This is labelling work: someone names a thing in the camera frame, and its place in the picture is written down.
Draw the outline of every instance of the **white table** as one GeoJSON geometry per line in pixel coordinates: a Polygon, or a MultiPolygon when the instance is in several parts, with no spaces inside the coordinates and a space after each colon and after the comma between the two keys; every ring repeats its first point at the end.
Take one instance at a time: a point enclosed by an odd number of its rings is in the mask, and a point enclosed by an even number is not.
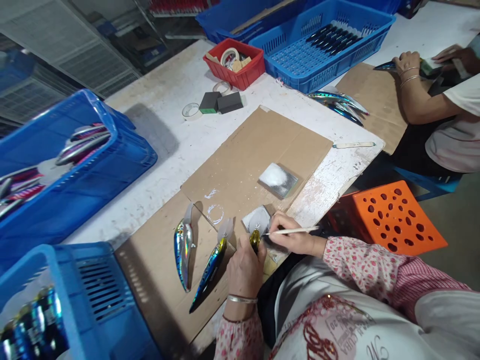
{"type": "MultiPolygon", "coordinates": [[[[436,2],[428,3],[412,20],[398,15],[380,51],[366,62],[379,65],[403,51],[419,51],[422,56],[431,57],[454,43],[465,46],[478,32],[470,29],[480,24],[479,15],[478,10],[436,2]]],[[[246,98],[243,109],[184,121],[182,108],[191,102],[200,103],[203,94],[218,81],[202,60],[212,47],[212,43],[198,41],[107,99],[108,105],[133,121],[138,133],[158,153],[158,162],[65,243],[127,239],[178,192],[183,182],[259,105],[334,144],[376,143],[374,147],[330,150],[288,211],[302,226],[311,226],[321,219],[383,148],[384,142],[377,136],[298,91],[280,87],[267,74],[241,92],[246,98]]],[[[214,338],[221,313],[222,308],[195,339],[198,350],[214,338]]]]}

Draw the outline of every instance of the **black sanding block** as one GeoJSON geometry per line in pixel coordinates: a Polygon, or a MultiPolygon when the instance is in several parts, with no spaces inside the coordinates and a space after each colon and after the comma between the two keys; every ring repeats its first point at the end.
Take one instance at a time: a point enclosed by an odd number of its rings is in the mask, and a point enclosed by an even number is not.
{"type": "Polygon", "coordinates": [[[216,114],[219,111],[217,100],[222,97],[220,91],[206,92],[200,104],[202,114],[216,114]]]}
{"type": "Polygon", "coordinates": [[[218,98],[218,111],[222,114],[226,114],[243,107],[244,105],[242,104],[242,98],[240,97],[240,93],[238,91],[218,98]]]}

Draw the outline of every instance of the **hand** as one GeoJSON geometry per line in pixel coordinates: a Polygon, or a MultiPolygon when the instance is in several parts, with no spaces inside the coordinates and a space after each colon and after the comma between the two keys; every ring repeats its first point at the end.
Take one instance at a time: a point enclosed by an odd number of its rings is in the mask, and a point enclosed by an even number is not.
{"type": "MultiPolygon", "coordinates": [[[[230,258],[226,267],[228,294],[255,299],[263,283],[264,264],[267,249],[263,241],[258,245],[258,255],[250,245],[250,236],[243,234],[238,242],[240,247],[230,258]]],[[[253,304],[226,302],[223,317],[230,321],[243,321],[252,315],[253,304]]]]}
{"type": "MultiPolygon", "coordinates": [[[[435,60],[437,64],[451,59],[460,59],[467,73],[471,75],[480,74],[480,59],[471,47],[461,48],[459,45],[453,45],[443,50],[437,56],[432,57],[432,59],[435,60]]],[[[441,69],[442,71],[449,71],[455,70],[456,67],[454,64],[448,64],[441,69]]]]}
{"type": "Polygon", "coordinates": [[[283,246],[295,254],[312,255],[319,258],[323,256],[325,244],[327,243],[326,239],[312,236],[307,232],[294,232],[286,235],[273,233],[279,230],[280,225],[285,229],[301,228],[299,223],[292,217],[287,216],[281,211],[277,211],[271,219],[269,235],[275,244],[283,246]]]}
{"type": "Polygon", "coordinates": [[[402,52],[400,58],[394,57],[392,61],[396,64],[396,72],[400,75],[402,82],[420,74],[420,54],[416,51],[402,52]]]}

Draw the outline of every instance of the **bangle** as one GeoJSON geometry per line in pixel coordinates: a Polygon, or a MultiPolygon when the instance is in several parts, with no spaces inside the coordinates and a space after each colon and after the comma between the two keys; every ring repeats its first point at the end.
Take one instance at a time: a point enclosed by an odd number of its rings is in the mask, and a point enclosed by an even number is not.
{"type": "Polygon", "coordinates": [[[414,75],[414,76],[412,76],[412,77],[409,77],[407,80],[405,80],[404,82],[401,83],[400,89],[403,88],[404,85],[405,85],[406,83],[408,83],[410,80],[415,79],[415,78],[420,78],[420,75],[414,75]]]}
{"type": "Polygon", "coordinates": [[[403,70],[403,71],[400,73],[400,75],[399,75],[399,76],[402,76],[402,74],[403,74],[403,73],[407,72],[408,70],[412,70],[412,69],[420,69],[420,67],[418,67],[418,66],[409,67],[408,69],[406,69],[406,70],[403,70]]]}
{"type": "Polygon", "coordinates": [[[256,304],[259,302],[257,298],[252,299],[248,297],[228,295],[227,300],[233,301],[234,303],[244,303],[244,304],[256,304]]]}

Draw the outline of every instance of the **woman's left hand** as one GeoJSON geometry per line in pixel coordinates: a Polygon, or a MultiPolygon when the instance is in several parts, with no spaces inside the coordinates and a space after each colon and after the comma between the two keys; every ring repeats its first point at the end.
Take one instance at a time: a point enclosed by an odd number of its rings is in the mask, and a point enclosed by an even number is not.
{"type": "MultiPolygon", "coordinates": [[[[263,283],[264,263],[267,249],[263,241],[258,245],[258,255],[250,245],[250,236],[243,234],[238,242],[240,247],[230,258],[226,267],[228,276],[228,294],[242,298],[255,299],[263,283]]],[[[241,302],[226,302],[223,316],[230,321],[248,319],[254,306],[241,302]]]]}
{"type": "Polygon", "coordinates": [[[420,73],[420,54],[417,51],[402,52],[400,57],[394,57],[392,61],[402,82],[420,73]]]}

